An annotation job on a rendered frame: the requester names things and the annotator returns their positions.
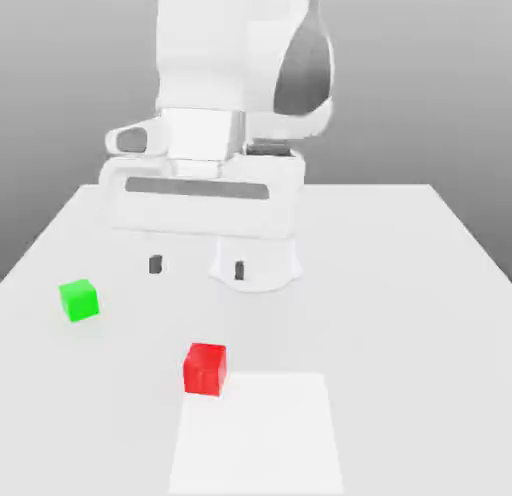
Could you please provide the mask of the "small green cube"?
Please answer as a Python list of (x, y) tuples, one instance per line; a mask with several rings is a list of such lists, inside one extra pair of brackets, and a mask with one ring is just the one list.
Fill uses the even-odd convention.
[(72, 323), (99, 314), (99, 302), (95, 287), (80, 279), (58, 287), (62, 308)]

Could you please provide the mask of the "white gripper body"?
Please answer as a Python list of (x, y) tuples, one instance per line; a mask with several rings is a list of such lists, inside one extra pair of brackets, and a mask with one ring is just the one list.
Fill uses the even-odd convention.
[[(219, 163), (167, 157), (117, 156), (100, 171), (106, 222), (120, 229), (284, 240), (293, 236), (305, 161), (288, 156), (236, 155)], [(266, 199), (172, 195), (158, 181), (261, 185)]]

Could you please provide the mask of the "small red cube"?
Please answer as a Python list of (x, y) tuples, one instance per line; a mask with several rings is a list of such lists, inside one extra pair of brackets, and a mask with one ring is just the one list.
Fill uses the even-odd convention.
[(227, 374), (224, 345), (192, 343), (183, 363), (186, 393), (219, 397)]

